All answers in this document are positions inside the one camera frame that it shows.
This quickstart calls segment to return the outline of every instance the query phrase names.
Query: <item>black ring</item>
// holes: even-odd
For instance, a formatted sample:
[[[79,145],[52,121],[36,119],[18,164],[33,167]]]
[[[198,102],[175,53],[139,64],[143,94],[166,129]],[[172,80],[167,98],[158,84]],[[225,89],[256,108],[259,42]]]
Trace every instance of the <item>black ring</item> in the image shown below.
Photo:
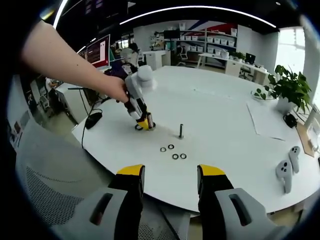
[[[139,124],[137,124],[137,125],[135,125],[134,126],[134,129],[136,130],[136,131],[141,131],[142,129],[144,129],[142,126],[139,126]]]
[[[186,159],[186,158],[187,158],[187,154],[185,154],[185,153],[181,153],[181,154],[180,154],[180,158],[182,158],[182,159]]]

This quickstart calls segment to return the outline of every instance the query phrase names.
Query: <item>desk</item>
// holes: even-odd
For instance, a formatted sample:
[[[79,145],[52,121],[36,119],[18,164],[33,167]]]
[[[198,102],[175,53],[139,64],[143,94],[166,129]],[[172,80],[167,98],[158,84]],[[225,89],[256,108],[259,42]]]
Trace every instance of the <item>desk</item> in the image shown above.
[[[144,51],[142,54],[146,57],[146,64],[148,64],[153,71],[163,66],[171,65],[171,52],[168,50]]]
[[[135,121],[114,100],[99,106],[103,117],[85,130],[84,148],[112,173],[145,165],[144,192],[171,205],[198,212],[197,165],[225,171],[235,188],[243,188],[268,213],[295,205],[320,186],[318,161],[303,152],[292,190],[284,194],[275,168],[292,146],[302,144],[295,129],[287,141],[257,135],[247,102],[258,85],[208,70],[165,66],[154,72],[158,88],[145,98],[157,127],[135,131]],[[73,131],[80,142],[82,121]],[[177,139],[184,124],[184,139]],[[174,150],[160,152],[174,144]],[[172,154],[185,153],[185,160]]]
[[[58,86],[55,90],[58,93],[58,96],[62,103],[64,103],[67,106],[72,117],[77,121],[77,123],[80,123],[88,115],[86,110],[89,112],[91,107],[87,101],[86,94],[83,90],[70,90],[68,88],[81,87],[69,83],[63,83],[60,86]]]
[[[264,69],[264,68],[259,68],[259,67],[247,64],[245,62],[239,62],[239,61],[234,61],[234,60],[231,60],[231,59],[222,58],[220,56],[215,56],[214,54],[207,53],[207,52],[199,54],[199,60],[198,60],[198,64],[197,64],[197,67],[196,67],[197,69],[200,67],[201,61],[202,61],[202,65],[205,64],[205,59],[206,58],[213,58],[213,59],[226,61],[226,69],[229,69],[230,65],[238,65],[238,70],[235,70],[235,71],[232,71],[232,72],[227,72],[226,71],[226,74],[229,74],[229,75],[232,75],[232,76],[235,76],[235,77],[238,77],[239,74],[240,74],[240,66],[248,67],[248,68],[253,70],[253,80],[252,81],[257,83],[257,84],[260,84],[260,85],[264,84],[265,78],[269,74],[267,72],[267,70]]]

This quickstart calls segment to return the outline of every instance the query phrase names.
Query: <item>robotic arm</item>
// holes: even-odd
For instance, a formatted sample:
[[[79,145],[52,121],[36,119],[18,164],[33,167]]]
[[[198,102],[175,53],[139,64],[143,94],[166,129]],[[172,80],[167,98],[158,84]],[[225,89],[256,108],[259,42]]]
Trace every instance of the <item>robotic arm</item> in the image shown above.
[[[124,106],[129,115],[137,122],[135,129],[140,131],[155,128],[156,124],[153,122],[152,115],[148,112],[143,98],[143,93],[153,91],[157,86],[151,67],[144,65],[138,68],[137,72],[125,79],[125,85],[129,101]]]

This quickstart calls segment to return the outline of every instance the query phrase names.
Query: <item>white pot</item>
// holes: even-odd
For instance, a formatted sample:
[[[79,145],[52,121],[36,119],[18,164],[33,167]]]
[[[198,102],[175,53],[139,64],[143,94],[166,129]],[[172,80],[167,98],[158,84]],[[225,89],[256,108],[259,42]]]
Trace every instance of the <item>white pot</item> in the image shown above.
[[[296,106],[295,103],[289,102],[288,98],[280,97],[278,103],[275,106],[275,109],[283,115],[286,115],[292,111]]]

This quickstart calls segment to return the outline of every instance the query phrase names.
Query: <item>potted plant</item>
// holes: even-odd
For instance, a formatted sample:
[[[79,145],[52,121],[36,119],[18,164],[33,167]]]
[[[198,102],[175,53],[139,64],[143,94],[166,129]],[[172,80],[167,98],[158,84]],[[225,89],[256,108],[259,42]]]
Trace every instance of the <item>potted plant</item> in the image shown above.
[[[246,56],[240,51],[234,52],[233,57],[234,57],[234,60],[238,62],[242,62],[242,60],[246,59]]]
[[[306,107],[310,102],[309,92],[311,91],[306,77],[299,72],[299,74],[293,73],[292,70],[287,70],[284,66],[278,65],[275,68],[276,77],[269,74],[268,79],[270,86],[264,86],[264,89],[274,99],[279,98],[276,105],[276,109],[286,115],[295,106],[298,110],[301,108],[303,112],[306,112]],[[262,93],[261,89],[257,89],[254,93],[255,96],[266,99],[266,94]]]

